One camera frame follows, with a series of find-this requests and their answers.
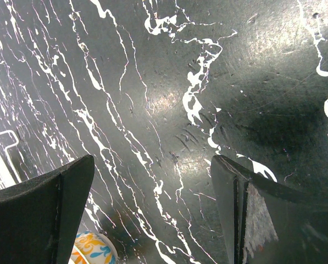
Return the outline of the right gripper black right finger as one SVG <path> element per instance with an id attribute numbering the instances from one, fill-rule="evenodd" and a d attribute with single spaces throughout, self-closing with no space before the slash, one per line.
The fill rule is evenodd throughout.
<path id="1" fill-rule="evenodd" d="M 212 158 L 210 172 L 229 263 L 328 263 L 328 199 L 223 155 Z"/>

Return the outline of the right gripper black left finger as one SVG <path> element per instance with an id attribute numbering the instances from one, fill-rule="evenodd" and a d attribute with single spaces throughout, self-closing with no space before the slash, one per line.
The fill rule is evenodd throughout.
<path id="1" fill-rule="evenodd" d="M 0 190 L 0 263 L 68 263 L 93 177 L 85 155 Z"/>

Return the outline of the orange flower bowl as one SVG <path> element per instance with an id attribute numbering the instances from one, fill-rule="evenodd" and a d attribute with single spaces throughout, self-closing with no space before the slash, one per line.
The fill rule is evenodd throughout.
<path id="1" fill-rule="evenodd" d="M 116 264 L 118 253 L 104 234 L 84 231 L 77 233 L 68 263 Z"/>

